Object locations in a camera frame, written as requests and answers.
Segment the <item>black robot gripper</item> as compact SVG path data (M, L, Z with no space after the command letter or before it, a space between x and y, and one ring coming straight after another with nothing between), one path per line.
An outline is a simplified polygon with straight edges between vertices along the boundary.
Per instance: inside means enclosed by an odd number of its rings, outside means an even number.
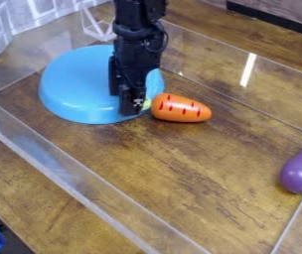
M130 40L118 36L109 60L110 94L119 95L119 113L138 115L146 100L146 77L160 67L161 43L150 38Z

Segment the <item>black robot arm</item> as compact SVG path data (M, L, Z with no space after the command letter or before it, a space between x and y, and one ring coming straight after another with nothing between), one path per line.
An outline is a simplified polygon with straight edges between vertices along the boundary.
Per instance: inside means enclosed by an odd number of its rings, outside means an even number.
M114 0L114 52L109 60L110 94L119 96L119 114L138 115L146 100L149 73L161 65L169 34L160 20L168 0Z

